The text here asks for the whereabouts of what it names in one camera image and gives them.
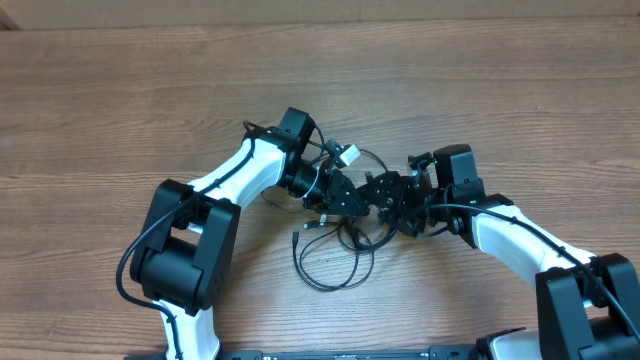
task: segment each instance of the white robotic arm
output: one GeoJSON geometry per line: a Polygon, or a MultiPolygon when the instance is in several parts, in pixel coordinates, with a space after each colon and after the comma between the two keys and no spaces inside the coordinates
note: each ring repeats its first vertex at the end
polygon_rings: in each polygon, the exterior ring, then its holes
{"type": "MultiPolygon", "coordinates": [[[[206,195],[212,199],[228,199],[244,210],[253,199],[270,186],[276,185],[285,165],[286,153],[270,142],[254,140],[252,158],[238,172],[233,174],[219,187],[209,191],[206,195]]],[[[251,139],[242,142],[240,150],[224,164],[211,173],[189,182],[194,191],[200,191],[211,185],[232,168],[237,166],[250,151],[251,139]]],[[[189,230],[202,234],[202,225],[191,223],[189,230]]],[[[220,351],[220,340],[213,327],[213,307],[199,310],[195,315],[189,315],[179,306],[166,300],[156,300],[171,311],[178,328],[178,341],[181,344],[183,360],[213,360],[220,351]]],[[[161,313],[167,337],[167,359],[176,358],[173,342],[173,330],[165,314],[161,313]]]]}
{"type": "MultiPolygon", "coordinates": [[[[532,225],[584,264],[589,263],[591,257],[595,256],[551,235],[527,219],[515,205],[500,205],[488,210],[510,218],[515,216],[518,220],[532,225]]],[[[547,271],[552,267],[568,269],[576,266],[559,256],[549,245],[521,226],[487,214],[478,214],[471,221],[473,242],[478,249],[502,261],[533,289],[536,287],[535,276],[537,273],[547,271]]]]}
{"type": "MultiPolygon", "coordinates": [[[[445,147],[434,152],[433,157],[430,153],[409,157],[410,167],[414,170],[412,176],[399,176],[393,171],[386,171],[376,178],[369,174],[367,184],[356,189],[346,176],[333,169],[335,165],[343,167],[351,163],[353,158],[349,156],[359,154],[355,146],[345,148],[330,140],[325,149],[331,158],[323,163],[323,167],[314,168],[301,161],[301,153],[309,143],[314,127],[308,114],[289,109],[278,128],[255,127],[250,131],[239,151],[210,174],[191,181],[189,186],[167,180],[158,187],[143,228],[148,236],[135,248],[130,274],[142,285],[145,296],[169,310],[175,319],[177,341],[174,341],[174,328],[170,324],[172,319],[162,314],[168,342],[163,356],[167,360],[215,360],[219,355],[220,341],[214,331],[211,305],[227,278],[239,213],[273,185],[288,189],[296,197],[304,197],[305,207],[320,213],[366,216],[369,206],[378,206],[383,209],[381,220],[409,236],[416,236],[426,224],[433,226],[446,222],[453,234],[461,235],[471,246],[502,261],[536,289],[539,316],[543,309],[548,318],[540,323],[548,326],[541,325],[544,336],[535,330],[493,336],[483,350],[485,354],[491,354],[493,360],[534,360],[543,356],[545,359],[574,359],[567,354],[576,351],[582,354],[581,349],[586,349],[588,356],[594,356],[585,359],[600,359],[597,356],[602,351],[628,351],[630,346],[637,345],[635,342],[629,345],[629,339],[633,338],[620,326],[630,323],[626,319],[624,322],[620,318],[610,319],[605,324],[609,326],[605,337],[591,332],[584,307],[593,299],[598,307],[609,303],[601,298],[599,290],[594,290],[594,282],[590,283],[590,279],[581,278],[578,284],[577,279],[582,275],[576,272],[576,263],[560,256],[558,251],[561,249],[552,248],[540,237],[563,248],[578,262],[597,268],[598,273],[603,274],[599,276],[608,277],[607,288],[613,289],[611,292],[624,302],[627,311],[632,307],[638,309],[633,301],[640,298],[636,273],[628,260],[612,254],[596,258],[596,261],[594,254],[570,246],[532,223],[508,199],[500,195],[487,197],[468,145],[445,147]],[[429,164],[436,164],[438,188],[435,189],[428,175],[425,176],[429,164]],[[205,188],[212,189],[202,197],[197,192],[205,188]],[[186,199],[193,200],[191,207],[186,207],[186,199]],[[181,203],[185,205],[184,209],[179,206],[181,203]],[[468,204],[504,218],[479,213],[478,208],[468,204]],[[457,211],[461,207],[466,207],[466,211],[457,211]],[[162,224],[158,219],[169,216],[171,209],[176,209],[171,222],[162,224]],[[517,219],[521,224],[507,219],[517,219]],[[523,226],[530,226],[539,234],[523,226]],[[192,245],[173,237],[172,227],[200,233],[199,244],[192,245]],[[576,334],[572,333],[574,329],[577,329],[576,334]],[[617,342],[609,341],[613,338],[610,334],[615,335],[617,342]],[[176,352],[176,343],[180,344],[181,354],[176,352]]],[[[367,250],[358,247],[361,244],[355,238],[354,246],[367,250]]],[[[126,258],[123,259],[121,264],[126,263],[126,258]]],[[[617,315],[619,313],[611,313],[612,317],[617,315]]],[[[631,317],[640,324],[640,309],[633,310],[631,317]]]]}

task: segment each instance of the wooden surface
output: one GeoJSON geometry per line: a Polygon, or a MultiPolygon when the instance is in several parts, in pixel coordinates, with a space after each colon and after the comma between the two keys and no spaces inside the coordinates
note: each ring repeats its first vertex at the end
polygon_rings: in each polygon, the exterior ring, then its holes
{"type": "MultiPolygon", "coordinates": [[[[211,171],[243,120],[277,124],[287,106],[395,170],[467,142],[488,193],[640,268],[638,18],[4,32],[0,357],[162,349],[159,314],[114,285],[155,187],[211,171]]],[[[361,183],[366,169],[348,173],[361,183]]],[[[365,285],[314,292],[290,241],[312,218],[258,200],[243,214],[215,308],[228,349],[421,348],[536,324],[533,291],[450,235],[398,237],[365,285]]],[[[309,268],[337,282],[353,259],[336,240],[323,249],[309,268]]]]}
{"type": "Polygon", "coordinates": [[[13,19],[7,15],[0,3],[0,31],[16,30],[18,27],[13,22],[13,19]]]}
{"type": "Polygon", "coordinates": [[[0,0],[25,30],[635,16],[640,0],[0,0]]]}

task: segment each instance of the white cable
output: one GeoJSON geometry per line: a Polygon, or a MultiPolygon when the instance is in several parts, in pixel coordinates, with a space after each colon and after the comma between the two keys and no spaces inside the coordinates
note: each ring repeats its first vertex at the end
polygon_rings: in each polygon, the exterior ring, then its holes
{"type": "Polygon", "coordinates": [[[309,191],[307,191],[306,194],[302,195],[302,198],[305,199],[307,197],[307,195],[309,195],[309,193],[311,192],[311,190],[313,189],[313,187],[316,185],[316,183],[318,182],[318,175],[320,175],[320,166],[318,166],[316,168],[316,178],[313,180],[313,184],[311,184],[311,187],[309,188],[309,191]]]}

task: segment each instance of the black cable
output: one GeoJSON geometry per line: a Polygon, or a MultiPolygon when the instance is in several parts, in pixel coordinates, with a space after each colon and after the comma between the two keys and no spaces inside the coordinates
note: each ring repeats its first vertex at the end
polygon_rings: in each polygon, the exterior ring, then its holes
{"type": "Polygon", "coordinates": [[[486,209],[482,209],[482,208],[477,208],[477,207],[469,206],[469,205],[435,204],[435,205],[427,205],[427,206],[422,207],[422,209],[424,209],[425,211],[432,210],[432,209],[444,209],[444,208],[460,209],[460,210],[466,210],[467,212],[487,214],[487,215],[496,217],[498,219],[507,221],[509,223],[516,224],[516,225],[524,228],[525,230],[529,231],[533,235],[535,235],[537,238],[542,240],[542,242],[544,242],[550,248],[555,250],[559,255],[563,256],[565,259],[567,259],[567,260],[571,261],[572,263],[574,263],[577,268],[582,270],[582,272],[589,278],[589,280],[593,281],[596,284],[596,287],[600,288],[600,290],[602,291],[604,296],[609,301],[609,304],[612,305],[615,308],[615,310],[622,317],[622,319],[627,324],[627,326],[629,326],[629,329],[633,333],[633,336],[635,336],[636,340],[638,340],[638,343],[640,343],[640,332],[638,332],[638,329],[633,324],[633,321],[629,318],[629,315],[627,314],[626,311],[624,311],[624,309],[622,308],[622,306],[620,305],[618,300],[616,300],[616,298],[613,296],[611,291],[609,291],[609,289],[607,289],[604,286],[602,281],[600,279],[598,279],[598,277],[593,273],[593,271],[591,271],[591,269],[589,269],[580,260],[576,259],[573,255],[571,255],[563,246],[559,246],[556,243],[554,243],[551,239],[549,239],[540,230],[536,229],[534,226],[531,226],[531,225],[529,225],[529,224],[527,224],[527,223],[525,223],[523,221],[518,220],[515,216],[514,217],[509,217],[509,216],[497,213],[495,211],[486,210],[486,209]]]}
{"type": "Polygon", "coordinates": [[[315,147],[317,147],[317,148],[319,148],[319,149],[324,148],[324,144],[318,144],[317,142],[315,142],[315,141],[313,141],[313,140],[309,140],[309,141],[308,141],[308,144],[309,144],[309,145],[313,145],[313,146],[315,146],[315,147]]]}
{"type": "Polygon", "coordinates": [[[171,332],[173,333],[173,344],[174,344],[174,347],[175,347],[175,350],[176,350],[176,359],[182,359],[182,351],[180,349],[180,341],[179,341],[179,338],[178,338],[178,326],[176,324],[175,316],[173,316],[173,314],[171,313],[171,311],[169,309],[167,309],[167,308],[165,308],[163,306],[156,305],[156,304],[154,304],[152,302],[147,302],[147,301],[144,301],[144,300],[140,300],[138,298],[135,298],[135,297],[131,296],[129,293],[127,293],[127,291],[124,289],[124,286],[122,285],[122,273],[124,272],[124,268],[125,268],[125,266],[127,264],[127,261],[129,260],[129,258],[133,254],[133,252],[136,250],[136,247],[142,242],[142,240],[144,240],[147,236],[149,236],[149,234],[151,234],[158,226],[160,226],[165,221],[170,219],[173,215],[175,215],[179,211],[183,210],[187,206],[191,205],[191,203],[193,201],[195,201],[196,199],[198,199],[200,196],[203,196],[204,194],[208,193],[209,191],[217,188],[218,186],[220,186],[220,184],[222,184],[227,179],[229,179],[231,176],[233,176],[233,174],[238,172],[238,170],[240,170],[253,157],[253,151],[254,150],[255,150],[255,140],[253,138],[251,138],[251,148],[249,149],[249,152],[247,152],[247,155],[244,157],[244,159],[242,159],[242,161],[240,161],[240,163],[238,163],[238,165],[233,167],[233,169],[229,170],[229,172],[227,172],[226,174],[222,175],[220,178],[216,179],[209,186],[206,186],[204,189],[195,192],[192,196],[190,196],[189,198],[187,198],[186,200],[184,200],[183,202],[178,204],[175,208],[173,208],[170,211],[168,211],[160,219],[158,219],[155,223],[153,223],[151,226],[149,226],[144,232],[142,232],[142,234],[140,234],[131,243],[131,245],[129,245],[127,250],[122,255],[122,258],[120,259],[120,263],[118,264],[118,268],[116,270],[116,287],[118,288],[118,293],[120,293],[120,296],[122,296],[125,300],[129,301],[130,303],[133,303],[133,304],[138,305],[138,306],[146,307],[146,308],[149,308],[149,309],[158,310],[158,311],[162,312],[167,317],[167,322],[169,322],[171,324],[171,332]]]}
{"type": "Polygon", "coordinates": [[[359,264],[359,260],[360,260],[360,254],[361,252],[356,250],[356,259],[354,262],[354,267],[353,270],[351,271],[351,274],[349,275],[349,277],[347,278],[347,280],[345,280],[344,282],[342,282],[340,285],[328,285],[328,284],[323,284],[317,280],[315,280],[311,275],[309,275],[309,273],[304,269],[302,260],[309,255],[309,252],[306,252],[307,249],[313,245],[314,243],[320,241],[321,239],[332,235],[335,232],[339,232],[341,227],[343,224],[338,225],[335,229],[329,231],[328,233],[325,233],[313,240],[311,240],[303,249],[302,252],[300,253],[300,261],[298,261],[297,258],[297,247],[298,247],[298,236],[299,233],[296,231],[293,234],[293,238],[292,238],[292,242],[293,242],[293,246],[292,246],[292,252],[293,252],[293,263],[296,269],[296,272],[298,273],[298,276],[300,277],[300,279],[302,279],[307,285],[309,285],[311,288],[318,290],[318,291],[322,291],[322,292],[332,292],[332,291],[337,291],[337,290],[342,290],[342,289],[351,289],[354,288],[356,286],[359,286],[361,284],[363,284],[365,281],[367,281],[367,279],[369,279],[369,277],[371,276],[371,273],[373,272],[373,266],[375,264],[375,257],[373,252],[371,253],[371,265],[369,266],[369,270],[367,271],[367,273],[362,277],[362,279],[358,280],[357,282],[350,284],[351,281],[353,280],[353,277],[356,274],[356,271],[358,270],[358,264],[359,264]]]}
{"type": "Polygon", "coordinates": [[[382,166],[384,172],[389,172],[389,168],[387,168],[387,165],[384,163],[384,161],[382,161],[382,159],[380,159],[378,155],[374,154],[372,151],[362,148],[360,149],[360,152],[371,156],[375,161],[378,162],[378,164],[380,164],[380,166],[382,166]]]}
{"type": "Polygon", "coordinates": [[[313,160],[309,160],[309,163],[308,163],[308,164],[309,164],[309,165],[315,165],[315,164],[317,164],[319,161],[324,160],[324,159],[326,159],[326,158],[328,158],[328,157],[329,157],[329,154],[325,154],[325,155],[324,155],[324,156],[322,156],[322,157],[317,157],[317,158],[315,158],[315,159],[313,159],[313,160]]]}
{"type": "MultiPolygon", "coordinates": [[[[359,228],[356,228],[356,231],[359,234],[365,234],[364,231],[362,231],[359,228]]],[[[398,233],[398,229],[393,228],[393,227],[389,227],[389,231],[387,232],[387,234],[380,240],[378,240],[376,243],[374,244],[368,244],[367,246],[362,246],[362,244],[360,244],[359,247],[355,247],[356,246],[356,240],[352,238],[353,240],[353,245],[355,248],[350,248],[347,243],[344,242],[344,240],[342,239],[342,236],[340,235],[340,233],[338,233],[338,240],[340,241],[340,243],[342,244],[342,246],[344,246],[345,248],[351,250],[351,251],[358,251],[360,253],[363,254],[368,254],[368,253],[374,253],[375,251],[379,250],[381,247],[387,245],[389,243],[389,241],[391,241],[391,239],[393,239],[394,236],[396,236],[396,234],[398,233]]]]}
{"type": "Polygon", "coordinates": [[[442,228],[440,228],[438,230],[432,231],[432,232],[430,232],[428,234],[422,234],[422,235],[418,234],[416,236],[416,239],[431,239],[431,238],[434,238],[434,237],[446,232],[447,230],[449,230],[449,229],[445,226],[445,227],[442,227],[442,228]]]}
{"type": "Polygon", "coordinates": [[[324,148],[325,148],[324,136],[322,135],[322,130],[320,130],[320,127],[318,126],[318,124],[316,124],[314,120],[311,120],[311,121],[313,121],[313,127],[316,128],[316,130],[318,130],[318,136],[320,136],[320,143],[322,144],[322,146],[320,147],[320,155],[318,155],[318,157],[321,158],[322,155],[324,155],[324,148]]]}

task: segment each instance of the wood grain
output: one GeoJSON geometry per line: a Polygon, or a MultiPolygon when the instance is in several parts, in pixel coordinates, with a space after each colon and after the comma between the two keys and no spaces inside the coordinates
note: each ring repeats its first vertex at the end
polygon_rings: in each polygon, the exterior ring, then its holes
{"type": "Polygon", "coordinates": [[[640,0],[2,0],[21,29],[635,16],[640,0]]]}
{"type": "Polygon", "coordinates": [[[16,23],[7,15],[7,12],[0,6],[0,31],[18,30],[16,23]]]}
{"type": "MultiPolygon", "coordinates": [[[[162,180],[211,171],[243,120],[276,124],[287,106],[395,170],[470,143],[489,192],[640,264],[637,18],[3,32],[0,358],[162,349],[159,315],[115,290],[122,251],[162,180]]],[[[291,262],[310,218],[261,201],[243,214],[215,309],[228,349],[422,348],[536,324],[533,292],[450,235],[398,237],[365,285],[316,293],[291,262]]],[[[331,240],[308,266],[337,282],[352,261],[331,240]]]]}

